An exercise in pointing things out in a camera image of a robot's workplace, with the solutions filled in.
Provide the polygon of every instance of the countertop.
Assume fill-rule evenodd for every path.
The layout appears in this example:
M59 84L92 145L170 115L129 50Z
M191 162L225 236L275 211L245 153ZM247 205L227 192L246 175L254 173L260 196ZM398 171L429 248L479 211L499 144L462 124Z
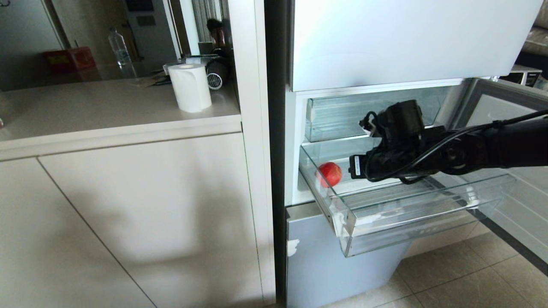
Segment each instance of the countertop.
M170 84L137 87L134 79L2 92L0 117L5 126L0 129L0 159L6 158L3 150L82 138L222 124L232 130L241 127L233 85L210 93L211 107L188 113L178 108Z

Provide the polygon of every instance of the paper towel roll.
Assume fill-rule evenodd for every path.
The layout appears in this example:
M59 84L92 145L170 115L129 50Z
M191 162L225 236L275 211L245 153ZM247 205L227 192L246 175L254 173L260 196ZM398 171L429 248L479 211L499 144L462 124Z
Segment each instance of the paper towel roll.
M168 68L179 109L200 112L211 106L205 64L181 64Z

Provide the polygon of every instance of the red box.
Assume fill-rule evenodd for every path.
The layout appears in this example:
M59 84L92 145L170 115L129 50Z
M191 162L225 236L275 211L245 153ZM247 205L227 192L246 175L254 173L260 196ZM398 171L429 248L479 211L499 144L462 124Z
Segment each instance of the red box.
M95 67L89 47L43 52L50 70L55 74L71 73Z

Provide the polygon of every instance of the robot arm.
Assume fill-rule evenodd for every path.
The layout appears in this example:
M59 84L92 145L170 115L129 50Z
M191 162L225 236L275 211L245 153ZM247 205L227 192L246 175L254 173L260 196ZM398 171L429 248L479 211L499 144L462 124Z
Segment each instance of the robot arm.
M399 102L360 121L371 137L382 140L366 154L351 156L349 172L353 179L398 178L411 184L437 172L548 166L548 118L533 119L546 114L548 110L448 132L443 126L425 129L415 100Z

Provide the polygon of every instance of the tiled floor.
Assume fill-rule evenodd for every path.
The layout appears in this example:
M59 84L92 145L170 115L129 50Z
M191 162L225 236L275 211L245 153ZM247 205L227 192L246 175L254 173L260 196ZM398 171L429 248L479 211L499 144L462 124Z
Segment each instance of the tiled floor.
M404 259L390 282L328 308L548 308L548 277L493 233Z

